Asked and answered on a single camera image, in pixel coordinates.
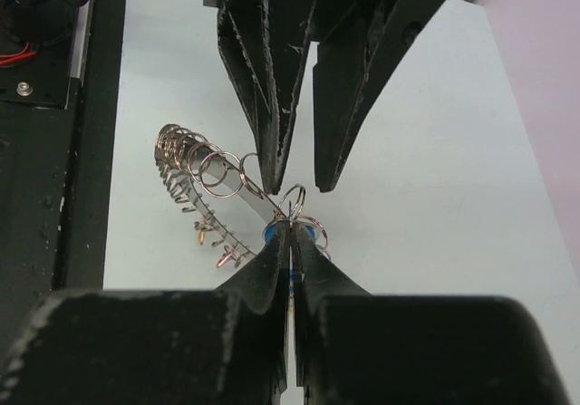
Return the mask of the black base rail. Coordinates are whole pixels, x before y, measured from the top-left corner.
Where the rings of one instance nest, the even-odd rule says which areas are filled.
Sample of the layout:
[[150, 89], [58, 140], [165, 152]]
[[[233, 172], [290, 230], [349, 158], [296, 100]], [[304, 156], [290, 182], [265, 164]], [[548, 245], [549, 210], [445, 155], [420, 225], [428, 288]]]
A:
[[1, 0], [1, 341], [99, 288], [126, 0]]

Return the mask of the blue tag key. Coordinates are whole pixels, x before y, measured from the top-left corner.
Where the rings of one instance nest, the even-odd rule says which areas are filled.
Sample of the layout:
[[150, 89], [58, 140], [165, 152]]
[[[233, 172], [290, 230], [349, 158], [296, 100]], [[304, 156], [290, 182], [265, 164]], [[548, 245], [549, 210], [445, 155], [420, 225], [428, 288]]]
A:
[[[280, 219], [273, 219], [271, 220], [265, 227], [262, 233], [262, 237], [265, 243], [268, 243], [274, 234], [276, 224], [280, 221]], [[314, 219], [307, 216], [300, 216], [295, 223], [299, 223], [305, 227], [307, 230], [311, 240], [316, 243], [320, 237], [320, 231]], [[297, 262], [295, 260], [296, 251], [289, 246], [289, 278], [288, 278], [288, 287], [289, 287], [289, 302], [288, 302], [288, 320], [293, 320], [295, 316], [295, 306], [296, 306], [296, 290], [299, 283], [298, 277], [298, 270], [297, 270]]]

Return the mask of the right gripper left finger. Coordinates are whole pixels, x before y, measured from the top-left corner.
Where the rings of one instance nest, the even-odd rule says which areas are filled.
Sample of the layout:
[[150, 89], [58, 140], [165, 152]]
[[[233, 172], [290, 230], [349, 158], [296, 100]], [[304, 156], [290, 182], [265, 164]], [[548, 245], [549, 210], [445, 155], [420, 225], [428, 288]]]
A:
[[215, 290], [220, 328], [217, 404], [278, 404], [287, 388], [290, 224], [274, 224], [264, 248]]

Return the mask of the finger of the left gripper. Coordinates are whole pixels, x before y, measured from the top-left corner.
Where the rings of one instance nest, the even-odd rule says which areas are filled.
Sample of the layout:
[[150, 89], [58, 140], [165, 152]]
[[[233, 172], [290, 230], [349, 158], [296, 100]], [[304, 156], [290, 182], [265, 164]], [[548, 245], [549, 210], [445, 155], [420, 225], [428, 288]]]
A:
[[262, 185], [279, 192], [293, 137], [317, 0], [203, 0], [253, 133]]
[[335, 189], [372, 106], [445, 1], [319, 1], [313, 87], [314, 175], [321, 191]]

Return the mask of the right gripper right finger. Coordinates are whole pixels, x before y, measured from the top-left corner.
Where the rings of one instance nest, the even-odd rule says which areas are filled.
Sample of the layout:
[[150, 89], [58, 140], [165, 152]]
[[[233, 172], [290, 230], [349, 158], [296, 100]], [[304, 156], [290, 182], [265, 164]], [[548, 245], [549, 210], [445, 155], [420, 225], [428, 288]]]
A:
[[304, 389], [305, 404], [325, 404], [332, 389], [327, 358], [328, 307], [335, 298], [370, 293], [321, 253], [304, 224], [291, 229], [294, 285], [296, 383]]

